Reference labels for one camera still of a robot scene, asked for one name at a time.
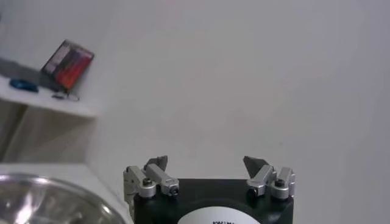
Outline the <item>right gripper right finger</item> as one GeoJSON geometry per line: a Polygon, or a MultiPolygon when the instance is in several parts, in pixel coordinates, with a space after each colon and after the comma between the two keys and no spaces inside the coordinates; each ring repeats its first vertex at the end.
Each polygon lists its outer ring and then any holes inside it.
{"type": "Polygon", "coordinates": [[[292,168],[282,167],[279,172],[264,159],[245,156],[244,165],[249,174],[248,192],[254,197],[270,194],[277,200],[295,197],[296,175],[292,168]]]}

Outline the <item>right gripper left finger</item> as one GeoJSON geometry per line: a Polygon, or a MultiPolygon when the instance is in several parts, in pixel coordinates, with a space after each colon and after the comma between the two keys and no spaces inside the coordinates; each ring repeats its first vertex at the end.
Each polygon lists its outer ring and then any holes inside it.
{"type": "Polygon", "coordinates": [[[165,172],[167,164],[168,157],[165,155],[149,159],[142,168],[126,167],[123,172],[125,202],[132,202],[136,195],[152,198],[157,194],[158,187],[163,195],[178,196],[179,180],[165,172]]]}

